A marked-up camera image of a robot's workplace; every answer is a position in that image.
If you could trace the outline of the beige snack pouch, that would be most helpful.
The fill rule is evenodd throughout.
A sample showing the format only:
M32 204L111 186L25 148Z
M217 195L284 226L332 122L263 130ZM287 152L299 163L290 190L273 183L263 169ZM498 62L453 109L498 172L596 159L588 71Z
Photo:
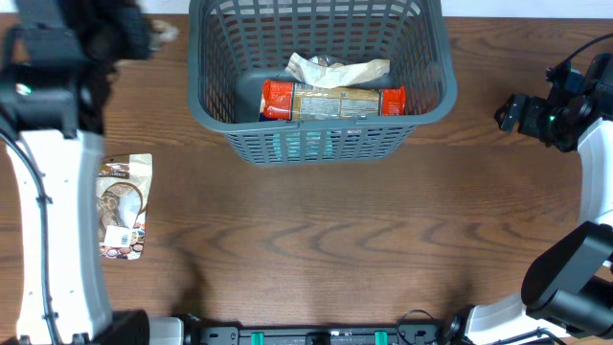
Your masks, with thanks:
M154 20L151 23L149 36L149 49L151 51L159 51L164 45L177 39L179 30L169 22Z
M390 69L389 59L349 63L332 56L304 58L293 53L284 70L298 82L331 89L375 81L389 74Z
M103 159L96 184L102 257L127 261L141 258L145 249L152 168L150 153Z

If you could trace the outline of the spaghetti packet orange ends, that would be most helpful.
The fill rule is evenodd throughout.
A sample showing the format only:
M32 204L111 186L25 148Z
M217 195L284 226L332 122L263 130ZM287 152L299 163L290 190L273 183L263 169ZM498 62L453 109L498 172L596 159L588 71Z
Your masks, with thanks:
M260 113L288 119L290 115L350 117L405 114L404 86L380 90L320 88L308 84L267 80L262 87Z

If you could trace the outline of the tissue multipack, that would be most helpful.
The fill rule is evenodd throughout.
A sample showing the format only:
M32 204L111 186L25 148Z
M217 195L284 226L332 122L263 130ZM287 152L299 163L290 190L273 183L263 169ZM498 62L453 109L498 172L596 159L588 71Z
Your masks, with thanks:
M359 134L365 133L368 129L379 129L388 124L378 116L351 115L350 117L316 117L302 115L290 115L288 119L280 118L275 115L259 114L259 120L267 131L283 133L288 136L290 133L304 133L308 136L311 132L316 137L340 135L341 133Z

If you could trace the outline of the teal snack packet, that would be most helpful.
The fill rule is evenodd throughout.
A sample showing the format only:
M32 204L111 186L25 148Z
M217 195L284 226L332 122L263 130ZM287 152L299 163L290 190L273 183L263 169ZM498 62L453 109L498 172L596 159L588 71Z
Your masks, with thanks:
M339 135L332 131L307 131L274 134L267 146L271 162L330 160L336 155Z

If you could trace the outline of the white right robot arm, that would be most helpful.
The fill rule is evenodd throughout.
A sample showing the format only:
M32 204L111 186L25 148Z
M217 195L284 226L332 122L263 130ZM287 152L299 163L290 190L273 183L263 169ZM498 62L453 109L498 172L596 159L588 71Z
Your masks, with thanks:
M519 292L454 317L443 344L561 344L612 337L612 55L594 56L585 73L567 57L547 69L547 98L514 93L494 118L506 132L579 155L577 226L537 257Z

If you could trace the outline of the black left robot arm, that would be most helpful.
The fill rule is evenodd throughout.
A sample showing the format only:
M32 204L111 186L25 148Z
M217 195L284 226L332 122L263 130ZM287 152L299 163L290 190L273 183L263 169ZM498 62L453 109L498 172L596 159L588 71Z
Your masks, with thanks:
M17 180L24 287L16 344L180 344L184 324L114 311L102 274L96 180L103 109L123 59L153 31L134 1L19 1L1 52L1 137Z

